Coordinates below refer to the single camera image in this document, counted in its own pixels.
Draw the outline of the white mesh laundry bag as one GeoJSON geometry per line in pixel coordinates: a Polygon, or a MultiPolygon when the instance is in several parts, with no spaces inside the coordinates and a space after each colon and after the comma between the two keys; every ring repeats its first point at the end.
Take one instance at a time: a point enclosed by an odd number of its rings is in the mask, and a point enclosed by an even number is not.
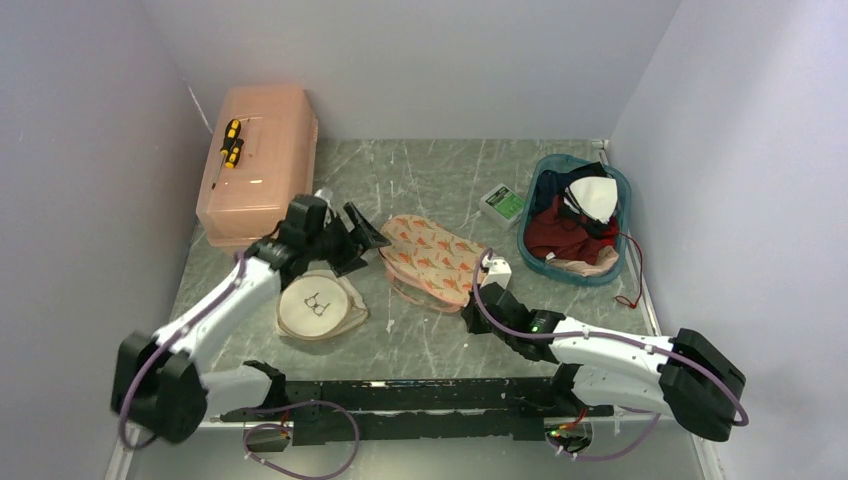
{"type": "Polygon", "coordinates": [[[344,277],[313,270],[285,287],[277,300],[276,333],[319,341],[357,328],[369,317],[362,295],[344,277]]]}

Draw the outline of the patterned beige oven mitt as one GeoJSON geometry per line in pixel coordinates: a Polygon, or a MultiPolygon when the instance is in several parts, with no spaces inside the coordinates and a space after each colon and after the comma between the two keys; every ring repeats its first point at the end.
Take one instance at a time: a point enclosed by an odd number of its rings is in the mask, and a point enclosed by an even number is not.
{"type": "Polygon", "coordinates": [[[386,278],[402,299],[445,313],[467,305],[483,245],[417,215],[394,216],[379,232],[389,240],[379,249],[386,278]]]}

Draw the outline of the dark red bra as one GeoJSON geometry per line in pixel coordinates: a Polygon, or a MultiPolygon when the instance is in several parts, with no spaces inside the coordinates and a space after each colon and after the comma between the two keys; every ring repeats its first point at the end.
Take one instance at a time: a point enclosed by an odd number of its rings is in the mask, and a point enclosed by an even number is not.
{"type": "Polygon", "coordinates": [[[552,254],[556,260],[597,265],[604,250],[614,248],[618,232],[616,217],[598,224],[574,212],[561,195],[556,195],[546,210],[531,218],[523,242],[527,251],[539,260],[546,260],[552,254]]]}

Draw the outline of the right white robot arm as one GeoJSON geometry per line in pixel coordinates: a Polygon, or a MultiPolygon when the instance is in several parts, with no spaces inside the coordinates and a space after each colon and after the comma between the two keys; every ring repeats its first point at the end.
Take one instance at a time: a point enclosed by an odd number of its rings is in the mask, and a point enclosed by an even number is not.
{"type": "Polygon", "coordinates": [[[527,360],[557,365],[551,401],[564,415],[625,407],[671,417],[715,442],[750,422],[741,404],[745,375],[698,331],[650,336],[597,327],[529,309],[497,284],[475,288],[461,316],[469,332],[491,333],[527,360]]]}

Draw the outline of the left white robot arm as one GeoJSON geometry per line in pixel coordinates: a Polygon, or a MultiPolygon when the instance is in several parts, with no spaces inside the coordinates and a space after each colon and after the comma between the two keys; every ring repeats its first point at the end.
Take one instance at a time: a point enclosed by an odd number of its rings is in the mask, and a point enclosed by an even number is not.
{"type": "Polygon", "coordinates": [[[197,304],[156,332],[134,332],[121,342],[110,407],[126,448],[151,443],[132,443],[128,423],[146,429],[152,440],[179,444],[212,416],[249,411],[272,420],[290,406],[285,374],[265,362],[246,361],[224,372],[209,366],[239,324],[311,263],[325,262],[342,277],[366,267],[366,252],[389,246],[353,203],[343,209],[346,220],[319,196],[296,196],[284,219],[236,253],[230,273],[197,304]]]}

